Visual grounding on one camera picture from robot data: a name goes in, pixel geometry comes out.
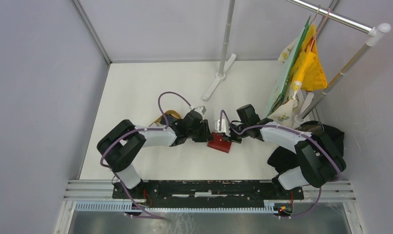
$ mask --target white wall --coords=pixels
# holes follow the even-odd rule
[[[391,32],[344,77],[319,106],[327,124],[346,133],[345,175],[352,181],[368,234],[393,234],[393,0],[344,0],[338,13]],[[330,22],[319,42],[329,77],[366,36]]]
[[[330,0],[310,0],[329,5]],[[229,0],[81,0],[111,60],[219,59]],[[310,12],[284,0],[237,0],[229,54],[276,59]]]
[[[105,73],[69,0],[0,1],[0,234],[52,232]]]

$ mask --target black metal plate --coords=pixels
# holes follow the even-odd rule
[[[264,200],[290,200],[291,192],[296,200],[304,199],[301,188],[279,191],[270,181],[157,181],[140,183],[130,192],[135,199],[143,199],[144,193],[152,198],[153,208],[263,208]],[[210,192],[218,197],[195,197],[195,193]],[[120,183],[115,183],[114,199],[129,199]]]

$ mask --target black cloth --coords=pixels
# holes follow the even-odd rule
[[[336,148],[339,150],[340,154],[343,155],[344,132],[340,131],[338,128],[322,124],[318,121],[308,121],[303,123],[299,128],[297,128],[297,130],[311,133],[316,133],[318,131],[326,132],[335,144]],[[278,147],[273,154],[271,154],[267,163],[274,167],[278,173],[298,167],[296,154],[281,146]]]

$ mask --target yellow garment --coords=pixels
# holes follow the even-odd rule
[[[327,87],[326,76],[324,75],[323,67],[321,66],[318,58],[317,43],[314,43],[310,50],[311,42],[315,33],[315,25],[311,25],[302,45],[300,46],[298,58],[291,70],[291,87],[295,91],[299,88],[299,82],[302,83],[300,85],[301,89],[306,91],[314,91]]]

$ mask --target table surface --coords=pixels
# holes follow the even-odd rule
[[[161,113],[157,98],[164,91],[183,95],[192,105],[205,105],[211,131],[224,109],[231,120],[239,120],[236,109],[252,104],[264,118],[268,94],[282,67],[278,61],[236,61],[209,101],[202,95],[214,79],[219,62],[113,63],[103,90],[80,179],[112,179],[112,172],[99,164],[97,143],[120,121],[148,126]],[[164,111],[189,112],[174,95],[161,99]],[[176,147],[146,147],[133,161],[142,179],[242,180],[271,179],[277,173],[267,164],[276,144],[245,138],[224,153],[187,140]]]

